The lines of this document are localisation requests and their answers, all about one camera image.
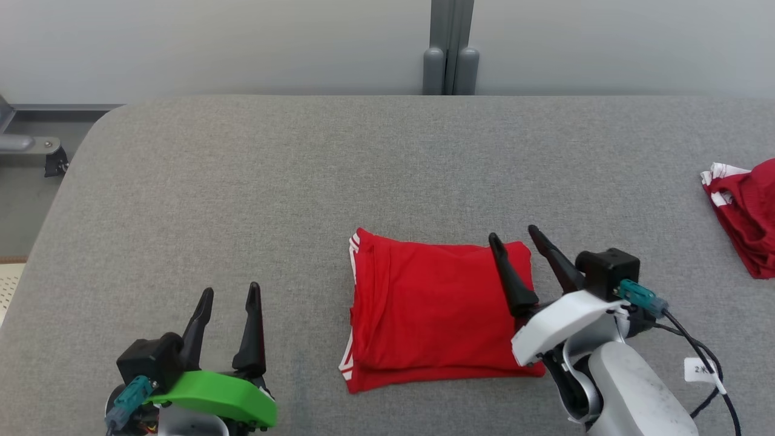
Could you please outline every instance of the gray metal frame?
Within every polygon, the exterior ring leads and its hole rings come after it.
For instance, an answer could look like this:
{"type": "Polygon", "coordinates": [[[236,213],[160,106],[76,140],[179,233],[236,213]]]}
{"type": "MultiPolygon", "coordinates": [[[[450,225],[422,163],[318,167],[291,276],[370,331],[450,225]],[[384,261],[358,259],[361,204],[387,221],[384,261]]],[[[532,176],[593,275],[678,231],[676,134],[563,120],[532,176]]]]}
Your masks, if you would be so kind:
{"type": "Polygon", "coordinates": [[[473,95],[479,52],[468,47],[474,0],[431,0],[430,44],[423,57],[423,95],[473,95]]]}
{"type": "Polygon", "coordinates": [[[50,110],[67,110],[67,111],[84,111],[84,110],[91,110],[91,111],[104,111],[108,112],[115,108],[119,108],[124,105],[97,105],[97,104],[74,104],[74,105],[65,105],[65,104],[21,104],[21,105],[13,105],[13,109],[16,109],[17,111],[23,110],[23,111],[50,111],[50,110]]]}
{"type": "Polygon", "coordinates": [[[16,114],[0,95],[0,154],[43,154],[46,156],[46,177],[63,175],[70,162],[57,137],[32,137],[4,133],[16,114]]]}

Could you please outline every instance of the white stripe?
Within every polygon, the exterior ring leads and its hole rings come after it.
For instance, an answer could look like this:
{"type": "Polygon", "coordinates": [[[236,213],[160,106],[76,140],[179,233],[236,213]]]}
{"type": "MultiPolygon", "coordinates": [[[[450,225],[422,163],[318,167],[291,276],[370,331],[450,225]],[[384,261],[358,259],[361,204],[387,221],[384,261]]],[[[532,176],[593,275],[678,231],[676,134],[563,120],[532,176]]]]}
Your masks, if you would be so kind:
{"type": "Polygon", "coordinates": [[[713,192],[711,194],[711,201],[716,207],[727,206],[729,204],[720,192],[713,192]]]}
{"type": "Polygon", "coordinates": [[[355,253],[358,252],[357,248],[353,248],[352,245],[350,245],[350,267],[353,268],[353,282],[358,283],[358,279],[355,276],[355,253]]]}
{"type": "Polygon", "coordinates": [[[730,175],[748,174],[750,172],[751,170],[737,168],[727,164],[719,164],[718,162],[713,162],[713,165],[711,165],[713,178],[724,178],[730,175]]]}
{"type": "Polygon", "coordinates": [[[700,177],[702,178],[702,184],[706,186],[710,186],[711,180],[713,179],[711,177],[710,171],[703,171],[700,173],[700,177]]]}
{"type": "MultiPolygon", "coordinates": [[[[358,237],[358,233],[356,232],[353,237],[350,238],[350,266],[353,268],[353,281],[357,281],[357,277],[355,274],[355,253],[358,252],[360,249],[360,237],[358,237]]],[[[353,378],[353,366],[355,365],[355,362],[353,360],[353,328],[350,328],[350,338],[347,340],[347,347],[344,349],[344,356],[342,356],[342,361],[339,363],[339,370],[342,372],[342,377],[344,377],[345,380],[350,380],[353,378]]]]}
{"type": "Polygon", "coordinates": [[[350,339],[347,341],[347,348],[344,350],[344,356],[342,356],[342,361],[339,363],[339,370],[344,371],[345,369],[350,369],[353,367],[353,354],[350,352],[350,349],[353,347],[353,329],[350,329],[350,339]]]}

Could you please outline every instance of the floor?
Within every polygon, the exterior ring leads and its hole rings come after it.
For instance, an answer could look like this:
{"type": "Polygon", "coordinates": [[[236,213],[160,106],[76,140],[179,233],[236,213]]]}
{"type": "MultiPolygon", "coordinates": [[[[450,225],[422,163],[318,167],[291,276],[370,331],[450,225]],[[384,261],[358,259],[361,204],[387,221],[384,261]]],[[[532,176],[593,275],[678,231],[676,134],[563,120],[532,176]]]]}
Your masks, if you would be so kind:
{"type": "MultiPolygon", "coordinates": [[[[20,111],[6,133],[58,137],[72,159],[103,111],[20,111]]],[[[0,154],[0,257],[27,256],[61,177],[44,178],[44,156],[0,154]]]]}

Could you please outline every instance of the metal bracket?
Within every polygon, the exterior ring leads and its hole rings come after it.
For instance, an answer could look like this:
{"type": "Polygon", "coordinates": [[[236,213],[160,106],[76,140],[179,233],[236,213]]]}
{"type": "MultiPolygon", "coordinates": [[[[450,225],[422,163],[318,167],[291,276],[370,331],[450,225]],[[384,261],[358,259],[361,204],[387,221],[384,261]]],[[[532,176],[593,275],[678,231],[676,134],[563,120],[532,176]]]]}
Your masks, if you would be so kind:
{"type": "Polygon", "coordinates": [[[64,175],[70,167],[67,153],[57,137],[31,137],[0,133],[0,154],[44,154],[46,173],[44,177],[64,175]]]}
{"type": "Polygon", "coordinates": [[[589,404],[588,412],[584,416],[575,415],[574,410],[571,410],[567,404],[564,404],[568,416],[571,417],[569,419],[578,424],[591,421],[598,417],[602,411],[603,405],[598,390],[594,387],[594,382],[582,371],[574,368],[573,358],[578,355],[590,353],[603,344],[611,341],[624,343],[624,338],[618,329],[614,317],[610,316],[600,318],[565,340],[562,354],[563,369],[579,383],[579,386],[581,386],[581,389],[584,391],[584,395],[587,397],[587,403],[589,404]]]}

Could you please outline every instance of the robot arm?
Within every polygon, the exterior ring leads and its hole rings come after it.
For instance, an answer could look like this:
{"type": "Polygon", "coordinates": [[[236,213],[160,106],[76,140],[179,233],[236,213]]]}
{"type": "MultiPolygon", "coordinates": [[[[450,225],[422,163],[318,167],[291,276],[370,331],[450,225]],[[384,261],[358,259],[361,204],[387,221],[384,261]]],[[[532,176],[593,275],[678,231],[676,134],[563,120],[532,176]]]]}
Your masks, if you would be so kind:
{"type": "Polygon", "coordinates": [[[183,337],[135,341],[116,362],[126,385],[116,387],[105,406],[108,436],[196,435],[246,436],[277,421],[277,406],[264,383],[264,326],[261,294],[250,284],[247,322],[234,372],[199,368],[205,326],[210,321],[213,291],[205,289],[183,337]]]}
{"type": "Polygon", "coordinates": [[[511,340],[517,362],[543,362],[570,420],[583,424],[588,434],[698,434],[689,413],[625,343],[645,330],[646,324],[630,323],[631,318],[656,319],[619,296],[622,281],[637,282],[640,261],[612,248],[582,252],[573,265],[537,227],[531,226],[529,232],[552,266],[563,295],[545,306],[536,305],[535,295],[527,297],[532,292],[499,249],[498,236],[490,235],[511,314],[528,319],[511,340]]]}

